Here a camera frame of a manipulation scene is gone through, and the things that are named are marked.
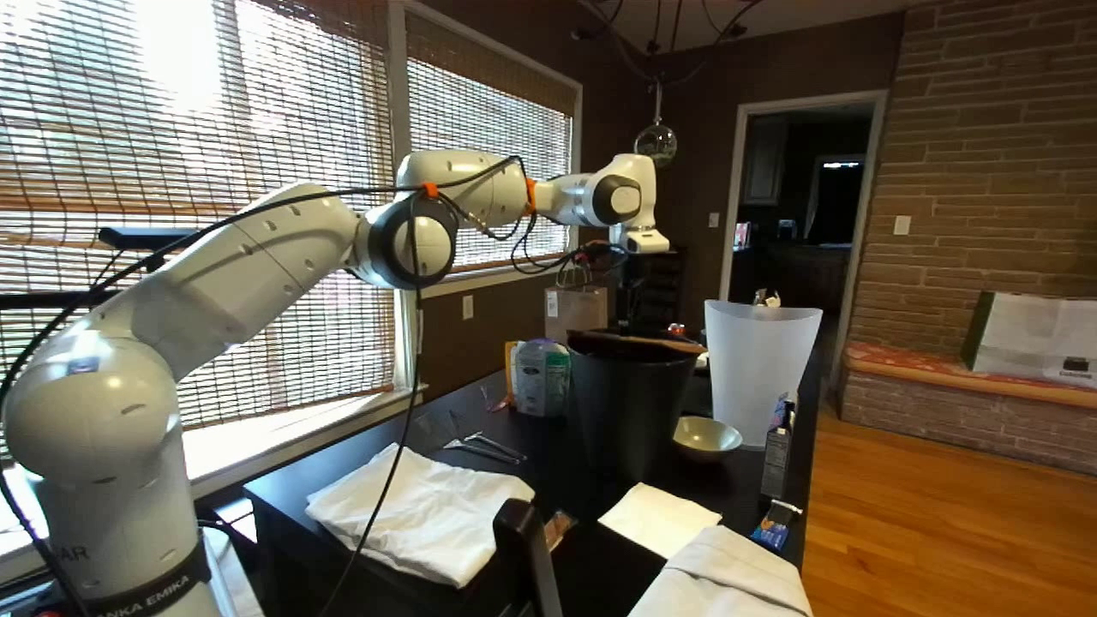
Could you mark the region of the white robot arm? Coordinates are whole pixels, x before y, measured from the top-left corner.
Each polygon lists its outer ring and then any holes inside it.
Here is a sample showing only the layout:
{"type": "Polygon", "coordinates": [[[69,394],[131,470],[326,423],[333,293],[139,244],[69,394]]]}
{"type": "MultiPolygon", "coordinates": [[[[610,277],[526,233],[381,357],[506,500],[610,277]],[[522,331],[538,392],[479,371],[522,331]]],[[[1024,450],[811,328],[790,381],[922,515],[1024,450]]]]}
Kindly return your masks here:
{"type": "Polygon", "coordinates": [[[262,194],[169,247],[140,280],[39,335],[4,381],[10,457],[46,483],[39,552],[62,586],[60,617],[217,617],[213,564],[185,476],[179,385],[346,271],[430,289],[456,261],[456,228],[552,220],[615,226],[659,250],[655,160],[536,177],[516,153],[420,151],[360,211],[310,181],[262,194]]]}

